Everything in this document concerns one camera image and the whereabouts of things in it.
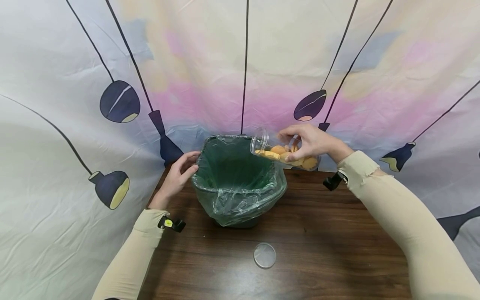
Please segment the cookie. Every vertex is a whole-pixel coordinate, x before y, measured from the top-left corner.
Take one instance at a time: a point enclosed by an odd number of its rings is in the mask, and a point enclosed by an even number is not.
[[[301,167],[303,165],[303,161],[304,158],[300,158],[299,160],[289,161],[288,164],[295,167]]]
[[[255,153],[260,155],[260,156],[263,156],[263,157],[266,157],[266,158],[269,158],[269,159],[273,159],[273,160],[279,160],[280,159],[280,155],[275,153],[275,152],[272,152],[272,151],[255,150]]]
[[[270,149],[270,151],[277,153],[278,155],[282,155],[286,152],[285,148],[280,145],[273,146],[272,149]]]
[[[318,164],[318,160],[315,157],[309,157],[303,161],[301,167],[304,168],[305,170],[311,170],[314,167],[316,167],[317,164]]]
[[[280,155],[280,161],[284,164],[287,164],[287,162],[285,161],[285,158],[287,158],[287,156],[289,155],[290,152],[284,152]]]

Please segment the trash can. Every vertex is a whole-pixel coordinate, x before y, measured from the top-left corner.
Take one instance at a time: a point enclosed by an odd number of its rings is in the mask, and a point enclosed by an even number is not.
[[[252,137],[212,135],[205,140],[192,176],[198,201],[224,227],[253,226],[287,189],[280,164],[252,155]]]

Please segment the right hand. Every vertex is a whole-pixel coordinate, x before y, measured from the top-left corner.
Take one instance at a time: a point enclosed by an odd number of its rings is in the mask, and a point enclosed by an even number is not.
[[[310,124],[291,125],[278,134],[283,141],[290,141],[294,135],[298,135],[301,139],[300,149],[289,154],[285,159],[287,162],[327,153],[336,163],[339,163],[353,153],[353,150],[341,140]]]

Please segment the pendant lamp print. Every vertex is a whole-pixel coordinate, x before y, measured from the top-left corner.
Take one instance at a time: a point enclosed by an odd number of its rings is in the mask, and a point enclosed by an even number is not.
[[[463,96],[460,97],[446,112],[444,112],[441,116],[439,116],[432,124],[430,124],[424,131],[422,131],[412,142],[406,143],[403,147],[398,148],[392,152],[387,153],[382,158],[381,161],[388,164],[390,170],[393,172],[400,172],[408,161],[408,159],[412,156],[412,149],[417,145],[416,140],[422,136],[428,129],[430,129],[436,122],[438,122],[441,118],[443,118],[447,113],[449,113],[466,95],[468,95],[477,85],[480,84],[480,80],[477,81]]]
[[[77,13],[73,9],[68,0],[65,0],[70,7],[70,10],[75,15],[78,23],[85,32],[88,40],[92,44],[95,52],[97,53],[102,65],[108,73],[108,76],[112,80],[112,83],[106,88],[100,98],[100,112],[102,115],[110,121],[117,123],[127,123],[133,121],[140,113],[140,99],[138,98],[135,90],[125,81],[114,80],[110,70],[107,68],[103,57],[100,55],[95,43],[91,39],[87,30],[85,29],[82,21],[78,17]]]
[[[368,42],[370,41],[370,39],[372,38],[373,34],[375,33],[375,31],[377,30],[378,26],[380,25],[380,23],[382,22],[382,20],[384,19],[385,15],[387,14],[388,10],[390,9],[390,6],[392,5],[392,2],[393,0],[390,0],[390,2],[388,3],[387,7],[385,8],[385,11],[384,13],[382,14],[382,17],[380,18],[380,20],[378,20],[378,23],[377,25],[375,26],[375,28],[373,29],[372,33],[370,34],[370,36],[367,38],[367,40],[365,41],[365,44],[363,44],[362,48],[360,49],[360,51],[358,52],[358,54],[356,55],[355,59],[353,60],[352,64],[350,65],[350,68],[348,69],[347,73],[345,74],[345,76],[343,77],[342,81],[340,82],[340,86],[338,87],[338,89],[336,90],[336,93],[335,93],[335,96],[333,97],[333,100],[332,100],[332,103],[330,104],[330,108],[328,109],[328,112],[327,112],[327,115],[325,116],[325,120],[323,123],[320,123],[318,125],[318,128],[320,130],[323,130],[323,131],[326,131],[328,129],[328,127],[330,126],[330,123],[327,122],[328,121],[328,117],[330,116],[330,112],[332,111],[332,108],[333,108],[333,105],[335,104],[335,101],[336,101],[336,98],[338,96],[338,93],[340,92],[342,86],[343,86],[343,83],[345,82],[345,80],[347,79],[347,76],[350,74],[350,72],[352,71],[353,69],[353,65],[355,64],[355,62],[357,61],[358,57],[360,56],[361,52],[363,51],[363,49],[365,48],[365,46],[368,44]]]
[[[52,126],[56,131],[58,131],[58,133],[60,133],[63,139],[65,139],[65,141],[67,142],[68,146],[70,146],[82,167],[84,167],[90,175],[88,177],[88,180],[95,185],[95,192],[99,197],[100,201],[105,204],[106,207],[112,210],[120,205],[130,187],[130,179],[125,172],[114,171],[107,175],[104,175],[100,171],[92,172],[90,168],[87,167],[83,159],[80,157],[70,139],[55,124],[50,122],[47,118],[45,118],[35,110],[23,105],[22,103],[17,102],[9,97],[4,97],[41,117],[45,122],[50,124],[50,126]]]
[[[165,126],[163,124],[162,120],[162,115],[160,114],[160,110],[153,110],[152,103],[150,102],[150,98],[148,97],[147,89],[145,88],[144,81],[142,79],[142,75],[140,74],[140,70],[138,69],[137,62],[135,61],[135,57],[133,57],[132,50],[130,49],[130,46],[128,45],[127,39],[125,38],[125,35],[123,34],[123,30],[120,26],[120,23],[117,19],[117,16],[115,15],[115,12],[113,11],[112,6],[110,5],[109,0],[105,0],[105,2],[108,5],[108,9],[110,10],[110,13],[112,14],[113,20],[115,20],[115,24],[117,25],[117,28],[120,32],[121,38],[123,39],[123,43],[125,44],[125,47],[128,50],[128,53],[130,55],[130,59],[132,60],[132,63],[135,67],[135,70],[137,71],[138,79],[140,80],[140,83],[142,84],[142,88],[145,93],[145,97],[148,102],[148,106],[150,108],[150,113],[148,116],[150,117],[150,120],[152,120],[153,124],[155,125],[156,130],[158,131],[158,134],[160,134],[160,156],[163,158],[165,161],[165,166],[167,166],[170,163],[173,163],[177,161],[177,159],[180,158],[180,156],[183,155],[183,152],[178,148],[175,143],[167,136],[165,132]]]
[[[327,98],[327,91],[324,90],[325,83],[328,79],[328,76],[330,75],[330,72],[332,71],[333,65],[335,64],[335,60],[338,56],[338,53],[340,52],[340,49],[342,48],[343,41],[345,40],[345,36],[347,35],[348,28],[350,27],[350,22],[352,21],[353,18],[353,13],[355,12],[355,8],[357,7],[358,0],[355,0],[355,3],[353,4],[352,12],[350,13],[350,17],[347,22],[347,26],[345,27],[345,31],[343,33],[342,39],[340,40],[340,44],[338,45],[338,49],[336,51],[335,57],[333,58],[332,65],[330,66],[330,70],[328,70],[328,74],[325,77],[324,84],[320,88],[320,91],[316,91],[311,93],[310,95],[306,96],[302,101],[300,101],[297,104],[297,107],[295,107],[295,110],[293,112],[293,117],[295,120],[302,121],[302,122],[307,122],[310,121],[311,119],[315,118],[320,110],[324,107],[325,100]],[[319,128],[323,131],[326,131],[328,128],[329,123],[321,123],[319,125]]]
[[[75,15],[78,23],[82,27],[86,36],[88,37],[90,43],[92,44],[98,57],[100,58],[100,61],[105,67],[105,70],[107,70],[107,73],[110,79],[112,80],[112,83],[108,85],[108,87],[105,89],[102,96],[100,97],[100,112],[105,118],[107,118],[112,122],[127,123],[134,120],[140,114],[140,99],[136,91],[127,82],[122,80],[114,80],[110,70],[107,68],[107,65],[105,64],[93,40],[90,38],[90,35],[85,29],[82,21],[78,17],[73,7],[70,5],[69,1],[68,0],[65,0],[65,1],[67,2],[73,14]],[[166,166],[169,163],[176,161],[180,156],[183,155],[183,152],[180,150],[180,148],[177,147],[177,145],[175,145],[172,142],[172,140],[169,137],[167,137],[160,111],[153,110],[152,104],[150,102],[150,98],[148,96],[148,93],[145,88],[145,84],[142,79],[142,75],[140,74],[140,70],[138,69],[138,65],[135,61],[135,57],[133,57],[132,50],[130,49],[130,46],[127,43],[125,35],[123,34],[123,30],[120,27],[120,23],[118,22],[118,19],[110,5],[110,2],[106,0],[106,3],[110,10],[110,13],[112,14],[115,24],[117,25],[117,28],[125,44],[125,47],[128,50],[130,59],[132,60],[132,63],[135,67],[140,83],[142,84],[142,88],[145,93],[145,97],[151,111],[148,115],[150,117],[150,120],[152,120],[153,124],[155,125],[155,128],[157,129],[158,133],[160,134],[160,156],[165,161],[165,166]]]
[[[438,223],[443,227],[447,232],[448,236],[455,240],[460,228],[469,220],[477,218],[480,216],[480,206],[475,207],[474,209],[456,216],[447,216],[444,218],[437,219]]]

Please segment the beige arm sleeve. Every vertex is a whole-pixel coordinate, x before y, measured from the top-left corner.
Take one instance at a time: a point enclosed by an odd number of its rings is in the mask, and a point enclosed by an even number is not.
[[[428,208],[357,151],[338,164],[348,188],[403,250],[414,299],[480,299],[480,285]]]
[[[135,300],[144,282],[153,252],[163,229],[158,228],[166,210],[146,209],[138,217],[131,234],[108,266],[92,300]]]

